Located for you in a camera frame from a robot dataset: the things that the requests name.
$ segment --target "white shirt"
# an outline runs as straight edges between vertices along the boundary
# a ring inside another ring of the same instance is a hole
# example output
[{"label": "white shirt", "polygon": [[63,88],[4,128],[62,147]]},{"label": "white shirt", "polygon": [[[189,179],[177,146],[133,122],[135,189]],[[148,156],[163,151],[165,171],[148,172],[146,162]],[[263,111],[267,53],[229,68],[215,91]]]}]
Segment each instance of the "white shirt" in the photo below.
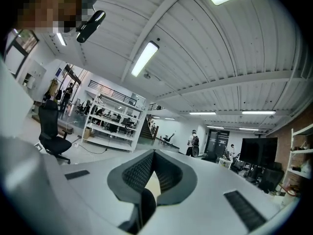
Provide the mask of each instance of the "white shirt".
[{"label": "white shirt", "polygon": [[189,147],[192,147],[193,144],[191,143],[192,139],[194,139],[194,137],[196,136],[196,134],[192,134],[190,137],[189,137],[189,140],[188,140],[188,146]]}]

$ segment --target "ceiling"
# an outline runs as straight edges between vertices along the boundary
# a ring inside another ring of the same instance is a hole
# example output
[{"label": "ceiling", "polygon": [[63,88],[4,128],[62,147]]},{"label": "ceiling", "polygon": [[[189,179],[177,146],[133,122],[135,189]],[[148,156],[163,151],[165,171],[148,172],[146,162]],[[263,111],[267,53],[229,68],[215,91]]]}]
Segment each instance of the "ceiling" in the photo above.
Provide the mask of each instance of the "ceiling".
[{"label": "ceiling", "polygon": [[[84,43],[45,40],[58,58],[183,117],[216,111],[208,124],[276,129],[313,98],[312,60],[297,25],[278,0],[98,0],[106,18]],[[158,52],[130,74],[149,41]],[[149,73],[151,79],[144,78]],[[242,116],[241,110],[276,110]]]}]

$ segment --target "staircase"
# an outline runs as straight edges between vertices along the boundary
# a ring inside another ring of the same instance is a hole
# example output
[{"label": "staircase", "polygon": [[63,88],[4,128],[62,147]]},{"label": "staircase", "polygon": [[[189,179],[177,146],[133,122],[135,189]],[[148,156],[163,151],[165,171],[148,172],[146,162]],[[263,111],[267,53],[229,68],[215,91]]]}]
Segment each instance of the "staircase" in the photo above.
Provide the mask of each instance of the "staircase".
[{"label": "staircase", "polygon": [[140,131],[140,137],[147,139],[156,139],[158,126],[155,127],[151,115],[147,115]]},{"label": "staircase", "polygon": [[147,139],[153,139],[152,134],[151,134],[150,129],[149,129],[149,126],[148,126],[148,122],[146,119],[143,123],[143,126],[142,126],[142,129],[141,129],[139,136],[143,137],[143,138],[147,138]]}]

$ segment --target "television screen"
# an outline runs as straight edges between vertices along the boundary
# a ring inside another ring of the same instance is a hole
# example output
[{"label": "television screen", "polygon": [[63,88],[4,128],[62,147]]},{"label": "television screen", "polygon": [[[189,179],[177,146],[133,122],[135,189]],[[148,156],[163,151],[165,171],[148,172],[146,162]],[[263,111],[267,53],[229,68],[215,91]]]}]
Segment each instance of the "television screen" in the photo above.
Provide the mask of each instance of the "television screen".
[{"label": "television screen", "polygon": [[275,161],[277,138],[243,139],[240,160],[246,163],[268,167]]}]

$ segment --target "monitor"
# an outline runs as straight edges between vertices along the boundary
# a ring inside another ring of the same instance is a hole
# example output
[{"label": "monitor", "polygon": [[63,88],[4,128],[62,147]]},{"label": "monitor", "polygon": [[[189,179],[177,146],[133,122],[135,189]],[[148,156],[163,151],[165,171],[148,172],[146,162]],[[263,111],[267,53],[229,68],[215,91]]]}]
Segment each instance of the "monitor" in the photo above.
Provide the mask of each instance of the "monitor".
[{"label": "monitor", "polygon": [[269,167],[274,161],[278,138],[243,139],[240,160],[246,163]]}]

